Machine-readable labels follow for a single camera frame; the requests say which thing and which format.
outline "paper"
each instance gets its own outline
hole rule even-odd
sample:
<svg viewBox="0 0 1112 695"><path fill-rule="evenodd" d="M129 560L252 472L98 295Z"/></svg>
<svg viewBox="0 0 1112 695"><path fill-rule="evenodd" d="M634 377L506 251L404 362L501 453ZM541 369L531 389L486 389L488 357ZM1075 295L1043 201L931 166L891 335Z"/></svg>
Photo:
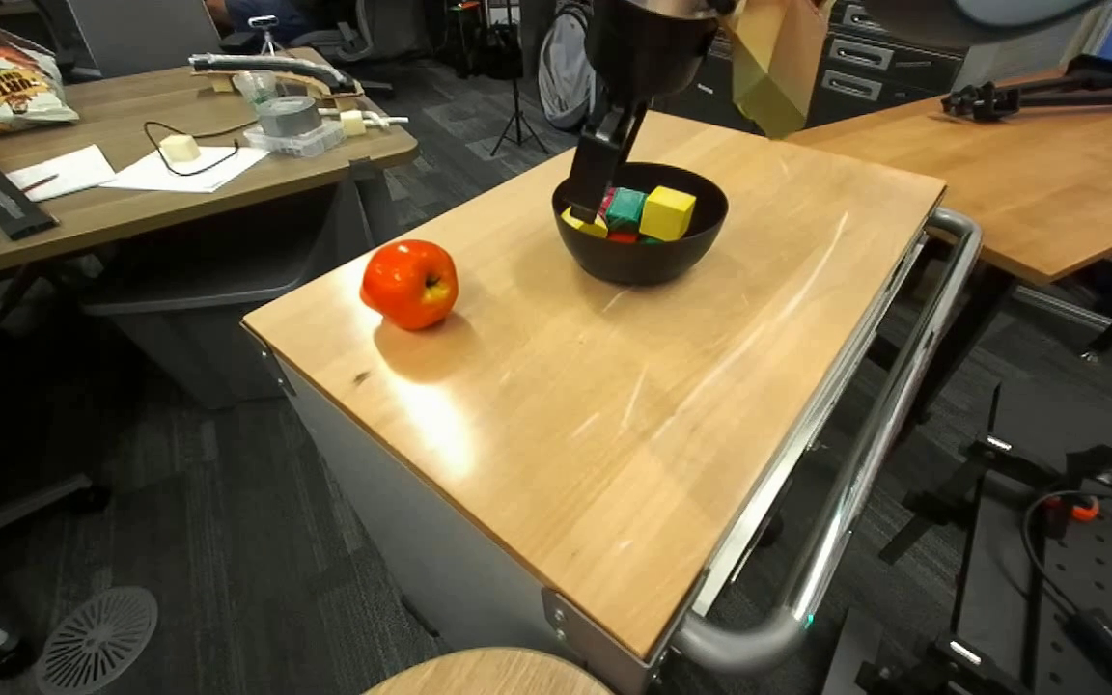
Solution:
<svg viewBox="0 0 1112 695"><path fill-rule="evenodd" d="M77 189L89 189L89 185L98 185L107 182L116 169L102 162L98 148L83 148L83 151L70 151L70 156L59 156L59 157L44 157L38 166L23 166L23 169L11 169L7 176L26 189L30 201L51 201L51 198L61 198L61 194L77 194Z"/></svg>
<svg viewBox="0 0 1112 695"><path fill-rule="evenodd" d="M199 148L198 162L169 162L160 156L147 156L133 166L119 169L116 176L98 182L102 189L160 189L160 194L217 194L221 185L236 182L252 169L267 151L259 148Z"/></svg>

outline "wheel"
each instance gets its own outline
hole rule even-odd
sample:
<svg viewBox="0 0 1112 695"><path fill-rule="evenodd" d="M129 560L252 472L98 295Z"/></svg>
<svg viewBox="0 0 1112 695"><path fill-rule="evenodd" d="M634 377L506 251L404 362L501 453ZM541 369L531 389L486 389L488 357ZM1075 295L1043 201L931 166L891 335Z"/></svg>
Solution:
<svg viewBox="0 0 1112 695"><path fill-rule="evenodd" d="M70 511L89 519L98 515L107 506L110 492L93 483L89 492L70 496Z"/></svg>
<svg viewBox="0 0 1112 695"><path fill-rule="evenodd" d="M38 645L17 638L11 647L0 647L0 681L14 681L38 659Z"/></svg>
<svg viewBox="0 0 1112 695"><path fill-rule="evenodd" d="M541 41L536 91L553 126L573 130L597 99L597 73L586 55L586 4L564 4Z"/></svg>

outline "table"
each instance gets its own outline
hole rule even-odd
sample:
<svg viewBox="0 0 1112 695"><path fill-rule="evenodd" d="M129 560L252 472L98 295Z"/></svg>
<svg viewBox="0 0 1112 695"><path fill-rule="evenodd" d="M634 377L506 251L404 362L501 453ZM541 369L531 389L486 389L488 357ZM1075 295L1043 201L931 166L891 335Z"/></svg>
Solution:
<svg viewBox="0 0 1112 695"><path fill-rule="evenodd" d="M245 122L252 108L237 97L204 91L207 77L191 71L153 71L129 77L107 77L89 84L70 84L66 99L79 111L71 126L30 126L0 135L0 169L30 166L77 148L96 142L102 157L123 169L151 151L144 121L160 121L183 130L217 130ZM59 229L3 239L0 237L0 276L79 255L116 239L160 232L183 220L221 216L245 206L267 206L279 198L298 198L308 189L335 185L347 162L402 162L411 156L411 135L402 126L370 130L342 142L340 151L312 157L267 157L221 194L133 194L133 189L79 189L44 201Z"/></svg>
<svg viewBox="0 0 1112 695"><path fill-rule="evenodd" d="M676 116L649 116L634 157L728 194L672 285L573 265L549 201L561 156L409 232L461 269L445 327L378 324L365 258L241 322L445 645L573 651L618 686L742 560L940 198L932 176Z"/></svg>
<svg viewBox="0 0 1112 695"><path fill-rule="evenodd" d="M917 169L979 223L979 281L931 389L966 360L1016 281L1053 285L1112 255L1112 108L1026 108L1003 122L944 121L913 99L792 135L818 151ZM1112 324L1084 348L1112 348Z"/></svg>

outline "apple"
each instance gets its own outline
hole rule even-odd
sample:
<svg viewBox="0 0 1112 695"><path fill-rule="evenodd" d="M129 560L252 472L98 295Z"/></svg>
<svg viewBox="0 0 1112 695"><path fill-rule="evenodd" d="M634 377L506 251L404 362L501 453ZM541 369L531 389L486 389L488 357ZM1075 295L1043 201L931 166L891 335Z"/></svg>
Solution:
<svg viewBox="0 0 1112 695"><path fill-rule="evenodd" d="M394 239L365 258L357 297L389 324L424 333L445 324L454 291L454 261L441 242Z"/></svg>

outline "bowl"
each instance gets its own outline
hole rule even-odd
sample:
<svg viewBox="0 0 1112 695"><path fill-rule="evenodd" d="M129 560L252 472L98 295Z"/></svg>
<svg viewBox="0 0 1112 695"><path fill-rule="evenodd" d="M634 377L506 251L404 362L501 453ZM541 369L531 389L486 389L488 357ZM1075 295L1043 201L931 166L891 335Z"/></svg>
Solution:
<svg viewBox="0 0 1112 695"><path fill-rule="evenodd" d="M656 166L656 162L626 162L618 173L618 185L629 189L684 189L689 194L693 206L693 220L689 229L676 239L676 242L608 242L586 232L573 232L564 220L564 210L572 201L572 182L561 182L553 194L553 216L561 229L564 246L577 258L577 265L603 281L618 281L618 285L652 285L652 281L672 281L684 269L689 269L714 242L721 220L724 220L724 194L689 173L689 169L676 169L676 166Z"/></svg>

